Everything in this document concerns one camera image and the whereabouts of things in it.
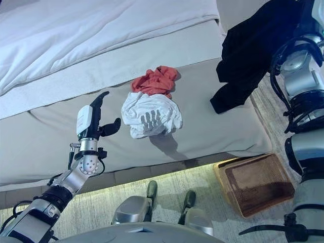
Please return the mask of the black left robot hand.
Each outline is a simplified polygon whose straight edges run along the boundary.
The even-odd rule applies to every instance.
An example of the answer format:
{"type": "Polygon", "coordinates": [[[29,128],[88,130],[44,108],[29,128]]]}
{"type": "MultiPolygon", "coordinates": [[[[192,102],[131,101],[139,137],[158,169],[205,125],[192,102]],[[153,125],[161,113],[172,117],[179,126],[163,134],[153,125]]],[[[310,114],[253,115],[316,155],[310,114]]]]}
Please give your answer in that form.
{"type": "Polygon", "coordinates": [[[82,107],[77,114],[76,134],[78,140],[84,138],[99,140],[100,137],[107,137],[117,133],[121,126],[121,119],[117,118],[111,124],[100,126],[101,106],[103,99],[109,91],[101,93],[90,104],[82,107]]]}

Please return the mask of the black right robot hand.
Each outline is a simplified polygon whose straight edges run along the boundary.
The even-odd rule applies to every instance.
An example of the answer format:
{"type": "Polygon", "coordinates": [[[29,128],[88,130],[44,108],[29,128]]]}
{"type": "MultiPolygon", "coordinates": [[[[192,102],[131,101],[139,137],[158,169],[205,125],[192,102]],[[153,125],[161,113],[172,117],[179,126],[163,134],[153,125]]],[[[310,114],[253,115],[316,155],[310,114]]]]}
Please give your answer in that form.
{"type": "Polygon", "coordinates": [[[302,29],[323,36],[323,0],[304,1],[302,29]]]}

